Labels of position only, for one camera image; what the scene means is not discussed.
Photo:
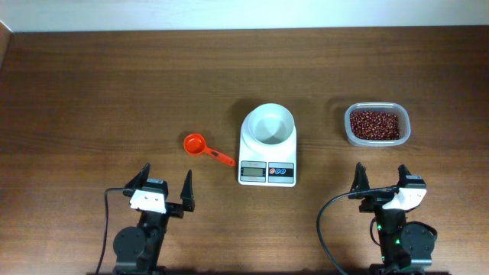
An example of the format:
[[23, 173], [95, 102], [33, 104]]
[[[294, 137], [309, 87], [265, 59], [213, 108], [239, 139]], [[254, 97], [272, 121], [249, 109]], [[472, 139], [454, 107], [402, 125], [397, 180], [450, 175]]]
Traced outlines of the orange measuring scoop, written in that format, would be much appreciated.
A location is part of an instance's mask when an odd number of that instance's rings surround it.
[[205, 138], [201, 134], [189, 134], [183, 141], [184, 150], [193, 156], [208, 154], [219, 162], [234, 167], [236, 162], [230, 156], [223, 154], [207, 146]]

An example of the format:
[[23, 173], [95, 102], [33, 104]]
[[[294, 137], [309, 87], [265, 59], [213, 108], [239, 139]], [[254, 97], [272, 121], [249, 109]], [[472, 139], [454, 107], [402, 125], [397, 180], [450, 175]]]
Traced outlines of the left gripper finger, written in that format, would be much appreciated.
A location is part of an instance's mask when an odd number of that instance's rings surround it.
[[193, 185], [192, 185], [193, 173], [189, 170], [184, 180], [183, 188], [180, 193], [180, 198], [182, 200], [182, 206], [184, 212], [194, 212], [195, 210], [195, 199], [193, 195]]
[[142, 186], [147, 182], [150, 169], [151, 165], [149, 163], [146, 163], [141, 171], [125, 185], [125, 189], [141, 189]]

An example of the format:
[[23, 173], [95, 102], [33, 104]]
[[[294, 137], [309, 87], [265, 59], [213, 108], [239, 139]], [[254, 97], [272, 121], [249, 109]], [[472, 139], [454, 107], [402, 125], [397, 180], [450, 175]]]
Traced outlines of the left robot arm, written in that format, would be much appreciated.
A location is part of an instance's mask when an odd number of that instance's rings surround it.
[[171, 218], [182, 218], [195, 210], [191, 171], [188, 171], [180, 193], [181, 203], [168, 202], [168, 185], [149, 177], [151, 165], [141, 171], [122, 189], [132, 209], [141, 213], [136, 226], [123, 228], [114, 238], [116, 264], [113, 274], [165, 274], [158, 264], [161, 247]]

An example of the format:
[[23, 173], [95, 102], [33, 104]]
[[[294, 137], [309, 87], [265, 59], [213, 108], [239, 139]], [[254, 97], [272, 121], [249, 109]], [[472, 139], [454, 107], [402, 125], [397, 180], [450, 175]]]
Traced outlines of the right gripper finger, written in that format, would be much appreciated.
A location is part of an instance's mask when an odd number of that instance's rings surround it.
[[405, 187], [410, 181], [408, 176], [410, 176], [411, 173], [404, 164], [401, 164], [398, 167], [398, 173], [399, 173], [399, 180], [398, 180], [397, 186]]
[[370, 189], [366, 168], [361, 162], [358, 162], [355, 167], [355, 176], [350, 190], [354, 195], [350, 195], [349, 198], [363, 199], [365, 197], [365, 192]]

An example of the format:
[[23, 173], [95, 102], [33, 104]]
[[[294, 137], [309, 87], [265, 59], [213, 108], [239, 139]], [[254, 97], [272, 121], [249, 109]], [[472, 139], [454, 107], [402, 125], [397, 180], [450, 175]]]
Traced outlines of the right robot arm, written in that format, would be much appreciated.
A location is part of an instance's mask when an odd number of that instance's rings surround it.
[[369, 274], [424, 274], [432, 265], [437, 231], [422, 222], [409, 222], [406, 214], [418, 208], [427, 190], [421, 176], [398, 167], [396, 185], [372, 189], [366, 168], [357, 163], [349, 199], [360, 199], [359, 212], [373, 213], [382, 262], [369, 266]]

